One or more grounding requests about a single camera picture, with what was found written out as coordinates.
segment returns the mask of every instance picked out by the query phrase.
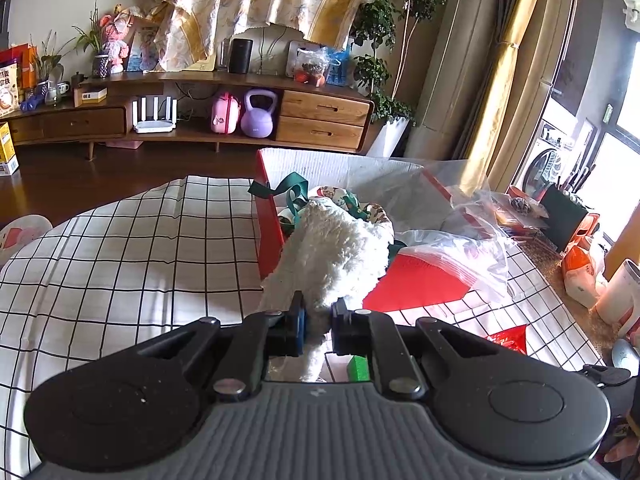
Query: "washing machine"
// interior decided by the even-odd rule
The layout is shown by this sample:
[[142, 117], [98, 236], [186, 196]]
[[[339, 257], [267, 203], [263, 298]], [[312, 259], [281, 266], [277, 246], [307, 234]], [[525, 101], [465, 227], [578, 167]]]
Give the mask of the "washing machine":
[[[540, 200], [549, 184], [558, 182], [559, 177], [562, 180], [562, 174], [574, 148], [574, 141], [565, 131], [569, 129], [571, 133], [575, 122], [575, 118], [569, 112], [553, 99], [549, 99], [538, 125], [536, 139], [514, 181], [516, 187], [530, 197]], [[564, 131], [554, 126], [554, 123], [563, 126]]]

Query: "purple kettlebell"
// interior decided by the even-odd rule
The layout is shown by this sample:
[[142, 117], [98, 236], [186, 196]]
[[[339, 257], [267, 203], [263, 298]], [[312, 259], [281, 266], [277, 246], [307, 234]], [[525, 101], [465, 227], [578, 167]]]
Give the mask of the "purple kettlebell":
[[[254, 108], [251, 105], [251, 97], [254, 95], [270, 97], [273, 103], [268, 110]], [[271, 117], [271, 114], [273, 114], [273, 111], [276, 109], [277, 103], [278, 96], [270, 90], [263, 90], [261, 88], [249, 90], [244, 95], [244, 115], [240, 120], [240, 127], [244, 134], [249, 137], [255, 137], [256, 139], [269, 137], [273, 131], [273, 117]]]

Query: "white fluffy towel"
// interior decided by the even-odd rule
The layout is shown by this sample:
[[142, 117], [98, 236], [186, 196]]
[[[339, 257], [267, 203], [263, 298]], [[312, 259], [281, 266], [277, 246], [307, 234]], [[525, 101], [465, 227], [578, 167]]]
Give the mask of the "white fluffy towel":
[[306, 303], [304, 355], [272, 360], [269, 377], [278, 381], [318, 379], [331, 306], [344, 298], [350, 310], [378, 283], [388, 264], [392, 229], [355, 219], [328, 198], [313, 198], [284, 244], [276, 269], [264, 280], [260, 310], [286, 310], [301, 290]]

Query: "wooden floor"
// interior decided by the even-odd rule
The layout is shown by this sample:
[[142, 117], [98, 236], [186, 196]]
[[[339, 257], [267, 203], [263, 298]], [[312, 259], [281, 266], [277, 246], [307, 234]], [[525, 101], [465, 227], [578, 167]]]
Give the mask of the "wooden floor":
[[137, 150], [95, 147], [86, 160], [84, 144], [16, 148], [20, 169], [0, 176], [0, 228], [39, 214], [55, 226], [77, 215], [187, 175], [254, 176], [256, 148], [197, 143], [149, 142]]

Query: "wooden drawer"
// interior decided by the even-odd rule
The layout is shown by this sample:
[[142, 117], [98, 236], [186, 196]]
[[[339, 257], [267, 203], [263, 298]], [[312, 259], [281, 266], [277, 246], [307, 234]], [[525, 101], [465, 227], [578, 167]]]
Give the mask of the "wooden drawer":
[[41, 117], [21, 117], [10, 119], [8, 123], [11, 130], [11, 138], [15, 144], [44, 138]]
[[359, 126], [284, 116], [280, 116], [276, 132], [276, 140], [354, 150], [360, 145], [361, 136], [362, 128]]
[[46, 139], [126, 134], [125, 112], [122, 108], [61, 111], [44, 115], [42, 121]]
[[284, 92], [280, 108], [281, 116], [352, 124], [353, 126], [364, 126], [368, 113], [368, 103], [289, 90]]

